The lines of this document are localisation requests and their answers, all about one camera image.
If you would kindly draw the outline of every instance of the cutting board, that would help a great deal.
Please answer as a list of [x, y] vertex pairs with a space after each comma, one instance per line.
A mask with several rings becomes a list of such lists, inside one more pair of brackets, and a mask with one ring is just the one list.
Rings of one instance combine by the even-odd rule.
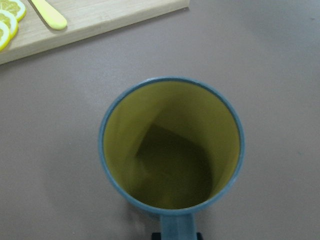
[[141, 22], [178, 9], [189, 0], [47, 0], [68, 22], [63, 30], [51, 29], [31, 1], [21, 0], [26, 15], [16, 36], [0, 51], [0, 64]]

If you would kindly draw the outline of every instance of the table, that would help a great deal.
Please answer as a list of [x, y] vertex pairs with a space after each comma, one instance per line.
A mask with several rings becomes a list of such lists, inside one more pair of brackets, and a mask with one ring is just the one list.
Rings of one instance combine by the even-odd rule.
[[191, 0], [178, 10], [0, 65], [0, 239], [149, 240], [156, 220], [108, 182], [98, 131], [157, 76], [212, 85], [237, 111], [237, 182], [196, 214], [205, 240], [320, 237], [320, 2]]

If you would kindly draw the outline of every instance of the mug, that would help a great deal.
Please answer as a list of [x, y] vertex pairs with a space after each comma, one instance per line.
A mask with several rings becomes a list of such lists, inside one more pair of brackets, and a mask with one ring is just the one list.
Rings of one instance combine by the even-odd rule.
[[115, 189], [159, 218], [161, 240], [196, 240], [194, 213], [235, 182], [245, 141], [235, 110], [213, 87], [162, 76], [138, 83], [111, 104], [98, 150]]

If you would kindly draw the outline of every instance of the lemon slice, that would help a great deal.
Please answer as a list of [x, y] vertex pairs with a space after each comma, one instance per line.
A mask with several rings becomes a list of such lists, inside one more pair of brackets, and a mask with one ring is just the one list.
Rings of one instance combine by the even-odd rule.
[[10, 29], [0, 21], [0, 51], [4, 49], [10, 41]]
[[0, 0], [0, 10], [12, 13], [19, 22], [26, 15], [26, 6], [20, 0]]
[[0, 21], [8, 26], [10, 29], [10, 38], [12, 39], [18, 30], [18, 21], [16, 17], [6, 10], [0, 10]]

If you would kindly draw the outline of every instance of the yellow knife handle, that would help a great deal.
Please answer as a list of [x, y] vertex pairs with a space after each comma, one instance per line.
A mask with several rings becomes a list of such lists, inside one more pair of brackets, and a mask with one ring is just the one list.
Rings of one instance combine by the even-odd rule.
[[67, 20], [53, 6], [45, 0], [32, 0], [46, 23], [55, 30], [62, 30], [67, 26]]

